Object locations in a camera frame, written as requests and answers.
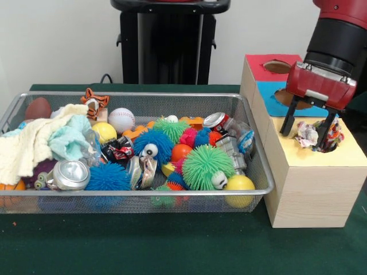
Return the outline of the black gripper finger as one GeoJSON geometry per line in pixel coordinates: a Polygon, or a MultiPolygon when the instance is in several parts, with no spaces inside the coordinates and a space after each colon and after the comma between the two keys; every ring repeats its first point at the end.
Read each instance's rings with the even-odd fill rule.
{"type": "Polygon", "coordinates": [[[288,108],[286,117],[284,118],[284,122],[282,124],[282,127],[280,129],[280,133],[283,136],[288,136],[290,134],[290,131],[292,129],[293,123],[295,121],[294,113],[297,108],[298,103],[300,102],[300,97],[294,95],[291,101],[291,104],[288,108]]]}
{"type": "Polygon", "coordinates": [[[317,151],[320,152],[331,152],[337,148],[337,142],[327,141],[327,135],[332,126],[332,123],[337,115],[337,111],[332,108],[328,108],[328,116],[324,121],[321,122],[319,127],[317,128],[318,133],[318,141],[317,141],[317,151]]]}

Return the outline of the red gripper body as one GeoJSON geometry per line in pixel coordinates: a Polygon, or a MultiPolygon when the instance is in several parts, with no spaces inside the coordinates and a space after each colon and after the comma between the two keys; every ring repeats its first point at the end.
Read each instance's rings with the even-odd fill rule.
{"type": "Polygon", "coordinates": [[[353,98],[357,82],[309,63],[295,62],[288,74],[286,89],[301,99],[321,102],[321,107],[344,109],[353,98]]]}

